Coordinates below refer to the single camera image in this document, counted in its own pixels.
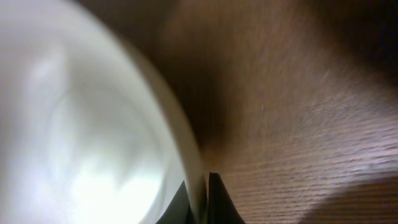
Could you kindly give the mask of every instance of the white ceramic dish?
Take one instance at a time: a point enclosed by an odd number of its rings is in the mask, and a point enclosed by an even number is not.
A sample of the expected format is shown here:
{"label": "white ceramic dish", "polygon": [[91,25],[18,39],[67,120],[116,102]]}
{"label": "white ceramic dish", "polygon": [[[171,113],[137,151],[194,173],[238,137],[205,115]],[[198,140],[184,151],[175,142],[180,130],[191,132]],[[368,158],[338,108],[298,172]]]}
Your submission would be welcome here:
{"label": "white ceramic dish", "polygon": [[64,1],[0,2],[0,36],[0,223],[155,223],[183,180],[203,223],[194,137],[134,48]]}

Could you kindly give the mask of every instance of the wooden table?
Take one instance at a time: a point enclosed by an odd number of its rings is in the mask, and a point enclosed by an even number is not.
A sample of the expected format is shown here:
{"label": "wooden table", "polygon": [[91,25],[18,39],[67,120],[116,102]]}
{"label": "wooden table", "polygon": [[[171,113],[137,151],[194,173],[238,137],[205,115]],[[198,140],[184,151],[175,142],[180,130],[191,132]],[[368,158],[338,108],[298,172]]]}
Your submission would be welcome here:
{"label": "wooden table", "polygon": [[247,223],[398,223],[394,4],[81,2],[164,74]]}

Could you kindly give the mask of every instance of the wood grain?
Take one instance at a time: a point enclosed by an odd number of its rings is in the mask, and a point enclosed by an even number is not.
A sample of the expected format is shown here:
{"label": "wood grain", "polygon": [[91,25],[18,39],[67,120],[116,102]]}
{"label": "wood grain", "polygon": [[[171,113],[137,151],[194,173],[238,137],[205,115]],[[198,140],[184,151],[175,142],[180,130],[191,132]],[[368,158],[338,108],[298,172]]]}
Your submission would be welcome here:
{"label": "wood grain", "polygon": [[247,223],[398,223],[391,2],[140,2],[83,4],[164,74]]}

